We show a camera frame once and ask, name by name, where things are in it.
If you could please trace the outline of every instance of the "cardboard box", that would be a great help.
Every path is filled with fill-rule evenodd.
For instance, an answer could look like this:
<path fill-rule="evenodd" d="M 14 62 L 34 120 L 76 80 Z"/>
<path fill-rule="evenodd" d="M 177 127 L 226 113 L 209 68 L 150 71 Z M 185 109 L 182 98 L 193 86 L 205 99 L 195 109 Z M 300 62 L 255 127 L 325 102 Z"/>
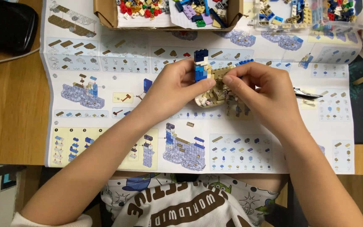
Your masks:
<path fill-rule="evenodd" d="M 158 31 L 189 31 L 193 29 L 185 29 L 181 27 L 168 27 L 168 28 L 117 28 L 117 4 L 116 0 L 93 0 L 93 11 L 100 20 L 100 24 L 108 27 L 109 29 L 115 30 L 158 30 Z M 227 22 L 229 24 L 228 28 L 224 29 L 205 29 L 197 31 L 219 31 L 219 32 L 229 32 L 238 23 L 239 19 L 242 17 L 243 13 L 243 0 L 229 0 L 228 1 L 228 12 L 227 12 Z"/>

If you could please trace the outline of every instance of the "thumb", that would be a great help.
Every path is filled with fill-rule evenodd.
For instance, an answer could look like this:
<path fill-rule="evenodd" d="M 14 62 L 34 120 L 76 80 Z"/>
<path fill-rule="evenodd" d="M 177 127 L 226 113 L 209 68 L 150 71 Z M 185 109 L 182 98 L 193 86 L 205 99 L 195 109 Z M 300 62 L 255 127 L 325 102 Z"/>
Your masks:
<path fill-rule="evenodd" d="M 226 84 L 232 90 L 232 92 L 239 96 L 239 98 L 246 104 L 258 100 L 261 96 L 255 90 L 246 85 L 243 80 L 240 80 L 236 76 L 226 75 L 222 79 L 222 82 Z"/>
<path fill-rule="evenodd" d="M 195 97 L 207 92 L 214 86 L 215 86 L 215 80 L 207 78 L 204 80 L 200 80 L 197 83 L 192 84 L 188 87 L 185 87 L 184 92 L 186 94 L 186 98 L 188 98 L 187 101 L 190 101 Z"/>

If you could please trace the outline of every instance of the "wooden table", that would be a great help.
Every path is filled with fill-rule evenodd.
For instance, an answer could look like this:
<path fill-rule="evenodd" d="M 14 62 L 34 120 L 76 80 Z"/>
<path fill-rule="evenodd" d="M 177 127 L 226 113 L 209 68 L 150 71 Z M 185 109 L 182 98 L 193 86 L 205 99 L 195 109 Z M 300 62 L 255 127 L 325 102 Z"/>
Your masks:
<path fill-rule="evenodd" d="M 42 1 L 21 0 L 41 18 Z M 33 49 L 40 46 L 40 25 Z M 0 54 L 0 60 L 10 56 Z M 40 55 L 0 64 L 0 164 L 44 165 L 50 91 Z M 363 175 L 363 145 L 355 145 Z"/>

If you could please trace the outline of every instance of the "white cable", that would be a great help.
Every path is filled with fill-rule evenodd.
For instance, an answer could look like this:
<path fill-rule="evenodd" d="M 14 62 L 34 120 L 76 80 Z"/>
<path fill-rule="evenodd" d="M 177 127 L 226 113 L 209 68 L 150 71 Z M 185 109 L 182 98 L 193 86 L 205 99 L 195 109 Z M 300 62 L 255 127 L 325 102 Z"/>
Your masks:
<path fill-rule="evenodd" d="M 31 55 L 31 54 L 36 53 L 39 50 L 40 50 L 40 47 L 37 48 L 37 49 L 35 49 L 35 50 L 33 50 L 33 51 L 31 51 L 31 52 L 29 52 L 29 53 L 27 53 L 27 54 L 21 55 L 21 56 L 17 56 L 17 57 L 12 57 L 12 58 L 8 58 L 8 59 L 0 60 L 0 63 L 6 62 L 6 61 L 12 61 L 12 60 L 19 59 L 19 58 L 22 58 L 22 57 L 26 57 L 28 55 Z"/>

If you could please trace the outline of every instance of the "black case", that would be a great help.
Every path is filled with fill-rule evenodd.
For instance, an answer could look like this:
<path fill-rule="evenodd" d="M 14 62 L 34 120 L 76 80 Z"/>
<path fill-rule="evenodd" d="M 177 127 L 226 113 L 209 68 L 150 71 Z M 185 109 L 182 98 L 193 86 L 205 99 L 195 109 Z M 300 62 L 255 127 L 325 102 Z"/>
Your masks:
<path fill-rule="evenodd" d="M 0 0 L 0 52 L 21 55 L 32 48 L 38 15 L 21 3 Z"/>

